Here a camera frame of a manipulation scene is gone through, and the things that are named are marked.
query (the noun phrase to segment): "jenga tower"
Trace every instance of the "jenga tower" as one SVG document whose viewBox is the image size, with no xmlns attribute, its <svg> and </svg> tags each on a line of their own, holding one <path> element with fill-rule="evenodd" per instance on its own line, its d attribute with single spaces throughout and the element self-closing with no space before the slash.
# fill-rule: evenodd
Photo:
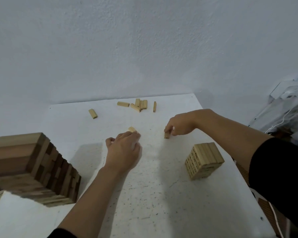
<svg viewBox="0 0 298 238">
<path fill-rule="evenodd" d="M 215 143 L 195 144 L 185 161 L 191 180 L 206 178 L 224 163 Z"/>
<path fill-rule="evenodd" d="M 81 176 L 43 133 L 0 137 L 0 188 L 47 207 L 77 200 Z"/>
</svg>

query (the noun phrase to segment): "white wall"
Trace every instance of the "white wall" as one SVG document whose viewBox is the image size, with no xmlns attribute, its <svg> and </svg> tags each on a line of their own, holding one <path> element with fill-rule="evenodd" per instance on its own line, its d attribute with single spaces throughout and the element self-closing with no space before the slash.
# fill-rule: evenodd
<svg viewBox="0 0 298 238">
<path fill-rule="evenodd" d="M 297 74 L 298 0 L 0 0 L 9 128 L 48 103 L 191 92 L 248 123 Z"/>
</svg>

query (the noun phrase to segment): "black shirt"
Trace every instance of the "black shirt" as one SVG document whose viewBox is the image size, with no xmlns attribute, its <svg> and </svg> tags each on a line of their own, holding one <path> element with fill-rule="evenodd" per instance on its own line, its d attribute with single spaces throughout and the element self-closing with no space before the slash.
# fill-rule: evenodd
<svg viewBox="0 0 298 238">
<path fill-rule="evenodd" d="M 298 228 L 298 147 L 271 138 L 254 153 L 249 167 L 249 184 Z M 76 238 L 55 229 L 48 238 Z"/>
</svg>

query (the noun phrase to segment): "hand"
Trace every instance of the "hand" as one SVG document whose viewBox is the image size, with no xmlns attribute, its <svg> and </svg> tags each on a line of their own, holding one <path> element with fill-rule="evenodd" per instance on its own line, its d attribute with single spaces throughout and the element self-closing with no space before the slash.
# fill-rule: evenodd
<svg viewBox="0 0 298 238">
<path fill-rule="evenodd" d="M 200 109 L 175 115 L 168 122 L 165 132 L 171 132 L 173 136 L 186 135 L 192 132 L 198 127 L 198 120 L 206 111 L 206 109 Z"/>
<path fill-rule="evenodd" d="M 113 168 L 121 175 L 133 168 L 139 157 L 140 134 L 137 132 L 125 132 L 115 139 L 106 139 L 108 148 L 105 167 Z"/>
</svg>

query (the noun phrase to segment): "white furniture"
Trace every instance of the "white furniture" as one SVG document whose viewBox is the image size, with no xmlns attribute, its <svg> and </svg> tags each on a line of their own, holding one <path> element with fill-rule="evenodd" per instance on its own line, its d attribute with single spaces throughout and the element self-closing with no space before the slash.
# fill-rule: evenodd
<svg viewBox="0 0 298 238">
<path fill-rule="evenodd" d="M 80 194 L 104 165 L 105 139 L 133 126 L 142 135 L 142 158 L 117 186 L 99 237 L 274 237 L 274 231 L 231 157 L 210 177 L 190 181 L 184 161 L 194 144 L 212 142 L 195 130 L 164 139 L 178 113 L 201 109 L 194 94 L 142 98 L 140 113 L 118 100 L 51 105 L 40 131 L 82 176 Z M 123 99 L 135 102 L 135 99 Z M 153 113 L 153 102 L 157 111 Z M 98 118 L 92 119 L 93 108 Z M 0 200 L 0 238 L 44 238 L 73 205 L 46 208 L 5 192 Z"/>
</svg>

